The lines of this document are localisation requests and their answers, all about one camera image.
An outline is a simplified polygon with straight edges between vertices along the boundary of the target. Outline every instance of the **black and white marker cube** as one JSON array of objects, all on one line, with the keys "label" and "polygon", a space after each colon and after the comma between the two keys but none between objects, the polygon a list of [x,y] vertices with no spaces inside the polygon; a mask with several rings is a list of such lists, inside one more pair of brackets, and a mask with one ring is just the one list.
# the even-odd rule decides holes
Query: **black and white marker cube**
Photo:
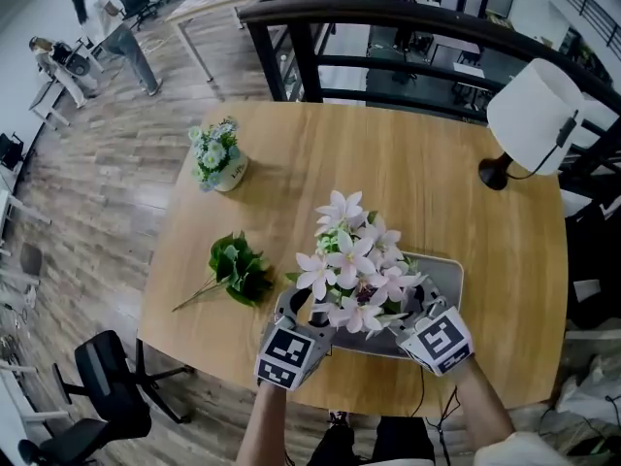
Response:
[{"label": "black and white marker cube", "polygon": [[259,352],[254,374],[295,390],[304,378],[313,346],[312,338],[277,326]]},{"label": "black and white marker cube", "polygon": [[408,338],[398,337],[397,344],[438,376],[474,353],[470,331],[455,307],[434,319],[424,318]]}]

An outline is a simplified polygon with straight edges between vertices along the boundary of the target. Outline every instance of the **wooden floor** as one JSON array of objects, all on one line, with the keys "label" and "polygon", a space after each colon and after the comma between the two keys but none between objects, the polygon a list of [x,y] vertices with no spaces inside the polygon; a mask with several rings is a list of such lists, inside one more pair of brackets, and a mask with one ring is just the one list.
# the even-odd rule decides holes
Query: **wooden floor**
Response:
[{"label": "wooden floor", "polygon": [[[17,338],[22,361],[40,369],[38,376],[25,380],[36,408],[70,413],[70,420],[50,423],[54,432],[94,413],[80,397],[74,406],[63,404],[51,376],[52,362],[59,364],[66,380],[78,383],[73,350],[105,329],[119,334],[133,358],[141,295],[189,146],[187,128],[224,99],[269,97],[252,42],[245,31],[236,29],[228,13],[197,19],[188,32],[215,76],[212,83],[202,81],[162,18],[148,21],[137,37],[144,50],[152,50],[147,59],[155,75],[164,79],[161,93],[146,96],[122,59],[106,57],[108,69],[99,97],[80,111],[71,98],[61,99],[60,111],[72,125],[56,132],[44,130],[18,186],[18,197],[47,214],[52,223],[47,226],[14,215],[7,226],[7,248],[14,253],[9,262],[16,264],[28,243],[42,250],[44,265],[36,309],[20,327],[11,326],[13,318],[4,313],[2,328]],[[147,350],[151,372],[176,365]],[[110,444],[96,454],[102,464],[204,466],[234,460],[252,392],[199,374],[164,382],[162,394],[180,411],[190,409],[193,422],[178,426],[153,409],[149,436]],[[541,404],[514,412],[518,427],[536,429],[544,409]],[[308,461],[326,429],[326,418],[324,410],[288,407],[287,449],[298,464]],[[559,422],[555,419],[546,418],[546,429],[557,428],[552,444],[563,445],[558,444],[557,432],[579,435],[579,418],[562,425],[554,425]],[[370,455],[376,423],[376,416],[353,417],[357,452]],[[445,428],[452,455],[470,450],[457,414]],[[588,429],[580,433],[589,434]],[[432,431],[430,437],[441,455],[438,435]]]}]

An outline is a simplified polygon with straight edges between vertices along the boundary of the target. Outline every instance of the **white flower pot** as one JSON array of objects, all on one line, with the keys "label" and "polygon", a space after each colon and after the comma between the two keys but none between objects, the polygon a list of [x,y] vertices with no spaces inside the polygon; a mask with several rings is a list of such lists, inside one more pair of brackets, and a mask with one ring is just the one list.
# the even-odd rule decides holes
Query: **white flower pot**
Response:
[{"label": "white flower pot", "polygon": [[214,188],[217,191],[229,191],[235,188],[244,177],[245,170],[248,168],[248,158],[242,151],[240,156],[231,160],[220,173],[220,183]]}]

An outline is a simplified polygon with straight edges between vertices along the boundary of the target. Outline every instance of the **staircase railing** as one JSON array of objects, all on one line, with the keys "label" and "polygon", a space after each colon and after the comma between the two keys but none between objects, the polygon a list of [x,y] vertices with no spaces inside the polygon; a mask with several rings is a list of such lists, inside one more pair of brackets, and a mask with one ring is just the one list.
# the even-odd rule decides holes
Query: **staircase railing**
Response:
[{"label": "staircase railing", "polygon": [[621,60],[621,29],[619,24],[595,0],[567,0],[605,41],[605,45]]},{"label": "staircase railing", "polygon": [[[583,127],[598,135],[589,149],[572,153],[574,159],[562,167],[561,187],[601,201],[621,193],[621,169],[610,159],[621,149],[621,96],[613,89],[569,60],[561,53],[489,20],[471,17],[447,9],[393,0],[258,0],[240,10],[240,20],[248,26],[263,70],[276,101],[286,101],[278,60],[269,33],[273,26],[286,26],[295,51],[304,99],[322,102],[324,98],[370,101],[388,106],[408,106],[430,112],[450,114],[485,122],[484,112],[433,102],[424,98],[361,90],[325,88],[318,74],[320,65],[360,67],[400,71],[440,78],[498,92],[504,85],[424,63],[379,59],[364,56],[324,55],[323,47],[313,40],[312,26],[339,23],[369,24],[413,29],[461,39],[498,50],[525,61],[543,58],[563,69],[585,93],[612,109],[620,118],[607,131],[589,121]],[[605,167],[609,175],[594,175]]]}]

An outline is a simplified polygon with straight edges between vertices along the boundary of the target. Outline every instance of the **flower bouquet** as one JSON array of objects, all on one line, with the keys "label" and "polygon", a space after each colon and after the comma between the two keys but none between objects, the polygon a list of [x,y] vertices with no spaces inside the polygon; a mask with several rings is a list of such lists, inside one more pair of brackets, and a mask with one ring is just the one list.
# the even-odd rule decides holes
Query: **flower bouquet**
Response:
[{"label": "flower bouquet", "polygon": [[323,214],[317,249],[296,254],[304,271],[296,286],[312,288],[313,311],[325,313],[332,326],[367,332],[368,340],[407,315],[407,290],[426,277],[398,249],[401,232],[387,230],[377,212],[363,211],[361,198],[360,191],[345,198],[333,190],[330,205],[317,208]]},{"label": "flower bouquet", "polygon": [[203,191],[228,191],[242,180],[248,160],[237,147],[237,129],[238,124],[232,117],[216,126],[210,124],[206,131],[198,126],[190,128],[188,136],[196,157],[192,176]]}]

